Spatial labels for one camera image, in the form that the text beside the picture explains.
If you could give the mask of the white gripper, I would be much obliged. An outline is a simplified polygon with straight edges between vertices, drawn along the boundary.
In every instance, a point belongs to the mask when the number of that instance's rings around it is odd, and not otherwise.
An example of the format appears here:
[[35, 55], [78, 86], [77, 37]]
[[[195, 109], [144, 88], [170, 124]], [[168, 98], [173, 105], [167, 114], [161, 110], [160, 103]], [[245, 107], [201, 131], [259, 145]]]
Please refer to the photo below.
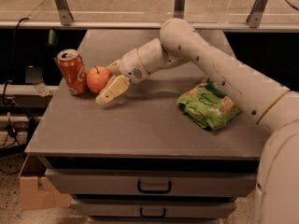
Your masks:
[[125, 93], [131, 82], [139, 83], [159, 70], [174, 68], [185, 63], [185, 59], [168, 53], [160, 40], [155, 38], [142, 47], [124, 54], [120, 61], [117, 60], [107, 66], [107, 70], [113, 77], [96, 96], [95, 102], [106, 105]]

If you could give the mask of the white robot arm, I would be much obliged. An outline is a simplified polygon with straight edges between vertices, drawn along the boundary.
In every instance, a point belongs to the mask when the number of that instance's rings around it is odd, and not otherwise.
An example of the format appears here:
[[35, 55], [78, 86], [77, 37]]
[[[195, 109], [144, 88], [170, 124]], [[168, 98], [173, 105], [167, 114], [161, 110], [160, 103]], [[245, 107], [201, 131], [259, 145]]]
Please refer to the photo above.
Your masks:
[[108, 68], [96, 97], [106, 105], [152, 73], [196, 64], [259, 127], [270, 133], [260, 159], [253, 224], [299, 224], [299, 95], [205, 41], [186, 21], [166, 21], [158, 38]]

